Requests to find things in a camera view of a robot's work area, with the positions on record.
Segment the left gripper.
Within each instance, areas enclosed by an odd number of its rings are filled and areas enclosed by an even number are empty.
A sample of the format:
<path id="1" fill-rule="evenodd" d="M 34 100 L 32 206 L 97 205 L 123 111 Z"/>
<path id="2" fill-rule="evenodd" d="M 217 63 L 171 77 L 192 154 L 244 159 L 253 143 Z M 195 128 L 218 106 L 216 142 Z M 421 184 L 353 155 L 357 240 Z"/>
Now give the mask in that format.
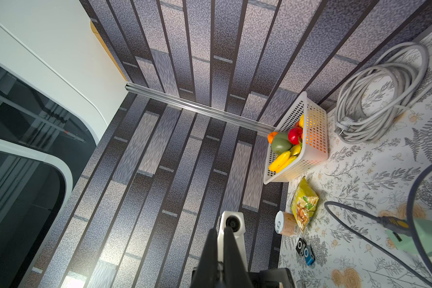
<path id="1" fill-rule="evenodd" d="M 191 288 L 294 288 L 287 268 L 247 272 L 232 228 L 224 229 L 223 269 L 218 268 L 215 229 L 208 232 L 199 265 L 193 272 Z"/>

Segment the green charger plug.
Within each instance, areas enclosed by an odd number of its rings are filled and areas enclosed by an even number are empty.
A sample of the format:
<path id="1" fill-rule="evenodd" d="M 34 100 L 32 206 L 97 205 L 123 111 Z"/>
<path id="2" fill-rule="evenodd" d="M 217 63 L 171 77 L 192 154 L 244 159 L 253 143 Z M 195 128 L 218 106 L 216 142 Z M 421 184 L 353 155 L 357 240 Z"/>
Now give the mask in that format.
<path id="1" fill-rule="evenodd" d="M 395 247 L 404 252 L 419 255 L 418 247 L 432 257 L 432 221 L 414 218 L 414 228 L 405 220 L 396 217 L 382 217 L 388 238 Z"/>

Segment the pull-tab food can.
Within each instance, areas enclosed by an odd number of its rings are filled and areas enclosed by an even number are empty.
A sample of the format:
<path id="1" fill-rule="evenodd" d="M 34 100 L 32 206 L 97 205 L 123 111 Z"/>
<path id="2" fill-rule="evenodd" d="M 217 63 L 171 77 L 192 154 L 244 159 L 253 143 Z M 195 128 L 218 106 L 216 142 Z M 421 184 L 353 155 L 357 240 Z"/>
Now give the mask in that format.
<path id="1" fill-rule="evenodd" d="M 284 211 L 277 212 L 274 228 L 277 234 L 283 236 L 296 236 L 300 232 L 294 215 Z"/>

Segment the blue mp3 player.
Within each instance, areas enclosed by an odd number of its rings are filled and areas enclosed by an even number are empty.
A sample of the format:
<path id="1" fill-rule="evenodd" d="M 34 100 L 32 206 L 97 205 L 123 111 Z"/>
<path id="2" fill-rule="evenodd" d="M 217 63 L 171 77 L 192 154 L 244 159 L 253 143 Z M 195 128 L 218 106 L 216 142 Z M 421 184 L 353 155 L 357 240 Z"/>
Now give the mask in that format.
<path id="1" fill-rule="evenodd" d="M 315 262 L 315 256 L 309 246 L 304 249 L 304 259 L 307 266 L 311 266 Z"/>

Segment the yellow corn chips bag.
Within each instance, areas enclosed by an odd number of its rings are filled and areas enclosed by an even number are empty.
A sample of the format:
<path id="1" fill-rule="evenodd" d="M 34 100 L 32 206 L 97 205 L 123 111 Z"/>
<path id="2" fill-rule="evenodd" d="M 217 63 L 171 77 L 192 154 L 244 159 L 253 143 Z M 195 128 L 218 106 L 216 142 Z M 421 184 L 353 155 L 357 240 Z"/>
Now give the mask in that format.
<path id="1" fill-rule="evenodd" d="M 310 187 L 306 178 L 303 177 L 295 190 L 291 203 L 291 211 L 301 231 L 305 231 L 306 226 L 313 217 L 318 201 L 318 194 Z"/>

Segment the yellow plastic banana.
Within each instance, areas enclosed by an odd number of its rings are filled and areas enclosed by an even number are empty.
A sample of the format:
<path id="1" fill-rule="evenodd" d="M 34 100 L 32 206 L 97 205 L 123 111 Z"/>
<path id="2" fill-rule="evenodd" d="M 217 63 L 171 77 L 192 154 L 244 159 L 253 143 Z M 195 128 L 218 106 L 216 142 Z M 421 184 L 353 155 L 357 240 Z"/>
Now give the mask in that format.
<path id="1" fill-rule="evenodd" d="M 269 166 L 269 171 L 279 173 L 282 171 L 286 166 L 289 165 L 291 158 L 291 152 L 285 151 L 282 154 L 280 154 L 274 162 L 272 162 Z"/>

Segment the green plastic mango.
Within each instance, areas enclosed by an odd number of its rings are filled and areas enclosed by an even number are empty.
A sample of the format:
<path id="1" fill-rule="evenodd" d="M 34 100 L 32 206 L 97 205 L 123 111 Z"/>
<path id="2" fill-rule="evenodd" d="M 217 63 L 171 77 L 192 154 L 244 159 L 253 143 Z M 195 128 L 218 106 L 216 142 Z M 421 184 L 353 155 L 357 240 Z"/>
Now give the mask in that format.
<path id="1" fill-rule="evenodd" d="M 289 151 L 292 147 L 293 144 L 290 143 L 287 133 L 276 134 L 271 143 L 271 149 L 277 155 Z"/>

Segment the orange plastic tangerine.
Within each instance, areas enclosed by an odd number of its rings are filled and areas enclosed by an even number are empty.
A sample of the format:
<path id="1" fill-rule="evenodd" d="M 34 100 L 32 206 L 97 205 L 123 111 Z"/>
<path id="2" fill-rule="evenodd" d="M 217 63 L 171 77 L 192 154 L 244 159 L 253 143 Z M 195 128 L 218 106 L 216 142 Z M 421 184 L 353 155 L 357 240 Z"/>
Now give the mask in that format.
<path id="1" fill-rule="evenodd" d="M 271 132 L 268 135 L 267 139 L 268 139 L 269 144 L 272 144 L 272 141 L 274 140 L 274 138 L 276 137 L 277 134 L 278 134 L 277 132 Z"/>

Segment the white plastic fruit basket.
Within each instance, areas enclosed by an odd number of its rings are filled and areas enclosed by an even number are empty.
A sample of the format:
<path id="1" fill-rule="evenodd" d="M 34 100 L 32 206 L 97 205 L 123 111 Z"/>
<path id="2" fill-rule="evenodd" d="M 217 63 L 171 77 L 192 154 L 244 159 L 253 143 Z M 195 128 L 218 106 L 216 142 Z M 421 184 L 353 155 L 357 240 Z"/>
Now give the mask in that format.
<path id="1" fill-rule="evenodd" d="M 275 129 L 277 133 L 289 133 L 294 127 L 303 129 L 301 151 L 295 161 L 279 173 L 269 171 L 269 166 L 279 156 L 268 146 L 265 160 L 265 185 L 271 182 L 289 182 L 305 174 L 328 158 L 328 136 L 326 112 L 308 98 L 304 91 L 300 93 L 293 105 L 286 112 Z"/>

